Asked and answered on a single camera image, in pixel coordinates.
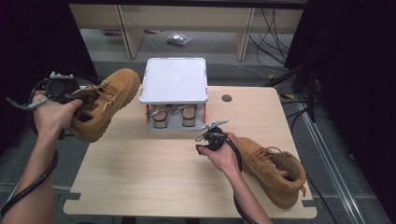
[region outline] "wrist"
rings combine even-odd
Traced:
[[[228,179],[242,175],[237,167],[230,167],[229,169],[224,170],[223,173],[227,176]]]

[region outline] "hand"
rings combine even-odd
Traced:
[[[44,97],[43,91],[37,91],[33,102]],[[35,126],[38,134],[59,132],[70,125],[73,114],[82,106],[81,100],[74,100],[68,104],[61,105],[48,99],[34,111]]]
[[[225,133],[233,143],[237,146],[238,138],[233,133]],[[206,155],[215,165],[215,167],[222,171],[224,174],[228,172],[234,172],[235,170],[239,172],[238,161],[236,159],[233,149],[226,142],[217,151],[211,151],[206,147],[199,147],[198,150]]]

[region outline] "boot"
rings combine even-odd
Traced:
[[[262,147],[246,137],[238,138],[243,171],[255,176],[268,198],[279,208],[291,208],[299,190],[306,194],[306,172],[289,152],[276,147]]]

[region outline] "boot laces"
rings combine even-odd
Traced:
[[[100,97],[112,102],[114,97],[117,95],[118,90],[111,85],[100,85],[99,88],[94,88]]]
[[[255,153],[253,153],[253,155],[252,155],[252,159],[260,167],[262,167],[263,163],[266,160],[268,160],[268,158],[271,156],[271,155],[268,155],[266,152],[267,152],[267,148],[262,147],[259,150],[257,150]]]

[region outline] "table surface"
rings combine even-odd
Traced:
[[[221,97],[232,96],[231,102]],[[260,87],[208,87],[206,123],[228,119],[225,132],[264,147],[279,147],[298,158],[277,92]],[[138,95],[112,119],[104,136],[90,144],[64,205],[70,215],[149,217],[239,217],[233,190],[194,139],[202,132],[147,129],[146,107]],[[274,206],[258,181],[244,173],[271,218],[313,218],[311,191],[290,209]]]

